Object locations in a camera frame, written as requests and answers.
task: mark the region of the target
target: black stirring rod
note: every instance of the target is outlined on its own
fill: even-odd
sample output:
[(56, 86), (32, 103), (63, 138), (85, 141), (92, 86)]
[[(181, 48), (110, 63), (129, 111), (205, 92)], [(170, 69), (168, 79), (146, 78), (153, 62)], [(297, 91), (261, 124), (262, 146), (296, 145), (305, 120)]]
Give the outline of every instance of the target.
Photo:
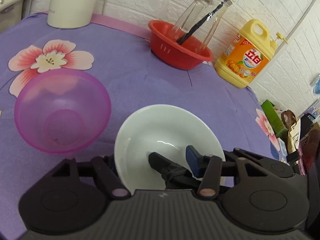
[(177, 39), (177, 43), (179, 45), (182, 45), (197, 29), (200, 28), (200, 26), (207, 20), (211, 18), (212, 15), (214, 15), (218, 10), (221, 9), (224, 3), (226, 3), (227, 0), (224, 0), (221, 2), (212, 12), (208, 13), (206, 16), (204, 16), (200, 21), (198, 21), (193, 27), (190, 29), (188, 33), (183, 34), (180, 38)]

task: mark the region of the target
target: product label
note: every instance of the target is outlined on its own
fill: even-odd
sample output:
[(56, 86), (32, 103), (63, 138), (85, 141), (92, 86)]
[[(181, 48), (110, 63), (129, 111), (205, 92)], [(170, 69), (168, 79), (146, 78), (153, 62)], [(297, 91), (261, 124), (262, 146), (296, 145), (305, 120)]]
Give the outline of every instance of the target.
[(246, 38), (238, 34), (220, 61), (239, 77), (251, 82), (269, 60)]

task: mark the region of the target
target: pink strip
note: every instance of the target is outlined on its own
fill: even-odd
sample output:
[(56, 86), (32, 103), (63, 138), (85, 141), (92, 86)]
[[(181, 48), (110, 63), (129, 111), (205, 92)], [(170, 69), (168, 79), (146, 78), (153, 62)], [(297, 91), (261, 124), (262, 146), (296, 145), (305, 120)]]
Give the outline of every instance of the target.
[(112, 17), (105, 16), (105, 15), (93, 14), (90, 22), (99, 24), (102, 26), (106, 26), (112, 29), (131, 33), (133, 35), (136, 35), (138, 37), (141, 37), (150, 41), (150, 37), (151, 37), (150, 30), (147, 30), (145, 28), (142, 28), (140, 26), (137, 26), (122, 20), (114, 19)]

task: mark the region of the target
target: white brick wall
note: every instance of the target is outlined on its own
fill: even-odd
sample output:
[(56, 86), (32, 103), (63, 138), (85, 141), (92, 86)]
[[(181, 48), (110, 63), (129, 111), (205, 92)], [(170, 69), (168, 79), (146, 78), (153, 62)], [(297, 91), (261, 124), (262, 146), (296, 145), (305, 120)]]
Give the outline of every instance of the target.
[[(95, 13), (148, 28), (152, 19), (174, 23), (193, 0), (97, 0)], [(221, 20), (209, 48), (219, 57), (237, 30), (251, 18), (260, 19), (275, 38), (288, 35), (312, 0), (233, 0)], [(33, 0), (31, 12), (48, 10), (50, 0)], [(259, 99), (269, 98), (300, 114), (315, 99), (310, 82), (320, 72), (320, 22), (313, 13), (303, 31), (276, 63), (253, 86)]]

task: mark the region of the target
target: white pitcher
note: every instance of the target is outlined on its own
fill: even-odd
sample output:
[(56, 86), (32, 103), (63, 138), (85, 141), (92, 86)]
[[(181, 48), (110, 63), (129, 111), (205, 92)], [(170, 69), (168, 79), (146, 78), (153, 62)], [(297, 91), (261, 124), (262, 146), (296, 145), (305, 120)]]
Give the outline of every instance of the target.
[(48, 24), (55, 28), (74, 29), (90, 23), (96, 0), (51, 0)]

